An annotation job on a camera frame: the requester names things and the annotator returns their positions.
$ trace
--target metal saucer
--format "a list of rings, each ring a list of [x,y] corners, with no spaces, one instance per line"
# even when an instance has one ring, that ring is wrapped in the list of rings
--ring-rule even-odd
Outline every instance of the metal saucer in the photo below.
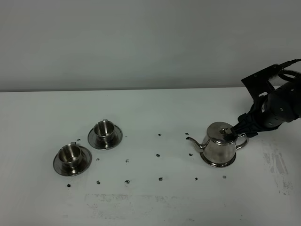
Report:
[[[203,159],[207,164],[209,164],[210,166],[213,166],[213,167],[217,167],[217,168],[222,168],[222,167],[229,166],[229,165],[231,165],[231,164],[235,161],[235,159],[236,159],[236,153],[235,153],[234,156],[233,156],[233,158],[232,158],[230,161],[228,161],[228,162],[225,162],[225,163],[214,163],[214,162],[209,161],[209,160],[204,156],[204,154],[203,154],[202,152],[201,152],[200,154],[201,154],[202,159]]]
[[[82,161],[75,168],[64,167],[63,164],[58,159],[58,154],[55,156],[55,159],[53,160],[53,168],[58,174],[66,177],[72,177],[81,174],[90,166],[92,161],[92,154],[85,147],[83,146],[79,146],[79,147],[81,148],[82,151],[81,152]]]
[[[116,147],[122,140],[122,131],[121,129],[115,125],[115,136],[112,140],[109,142],[104,142],[101,140],[96,139],[96,134],[94,133],[94,130],[91,129],[89,134],[88,134],[88,142],[89,144],[99,150],[109,150],[114,147]]]

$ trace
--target stainless steel teapot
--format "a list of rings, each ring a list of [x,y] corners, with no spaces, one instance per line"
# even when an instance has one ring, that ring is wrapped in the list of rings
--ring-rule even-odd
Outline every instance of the stainless steel teapot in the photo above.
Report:
[[[193,141],[199,147],[201,157],[206,163],[214,167],[225,167],[234,162],[236,150],[244,147],[249,141],[245,134],[234,135],[231,128],[232,126],[225,122],[215,122],[208,127],[202,144],[191,137],[186,139]],[[245,141],[236,145],[240,137]]]

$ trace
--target white table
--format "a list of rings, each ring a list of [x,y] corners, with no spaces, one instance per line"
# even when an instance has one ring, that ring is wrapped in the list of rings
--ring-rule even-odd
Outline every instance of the white table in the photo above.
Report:
[[[0,93],[0,224],[299,226],[301,120],[250,139],[222,169],[185,140],[251,105],[246,88]],[[123,131],[108,151],[87,142],[102,119]],[[77,139],[90,168],[56,174],[54,156]]]

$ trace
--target teapot spout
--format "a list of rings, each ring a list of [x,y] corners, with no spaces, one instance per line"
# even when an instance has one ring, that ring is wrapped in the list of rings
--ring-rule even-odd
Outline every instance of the teapot spout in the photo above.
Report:
[[[186,140],[191,140],[193,141],[199,148],[204,149],[206,147],[206,145],[204,144],[199,144],[195,139],[191,138],[191,137],[187,137]]]

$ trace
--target teapot lid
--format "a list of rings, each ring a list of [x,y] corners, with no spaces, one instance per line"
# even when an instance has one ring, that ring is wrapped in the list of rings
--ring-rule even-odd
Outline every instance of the teapot lid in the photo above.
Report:
[[[208,127],[207,135],[215,143],[232,144],[237,136],[232,133],[231,128],[232,126],[225,122],[215,122]]]

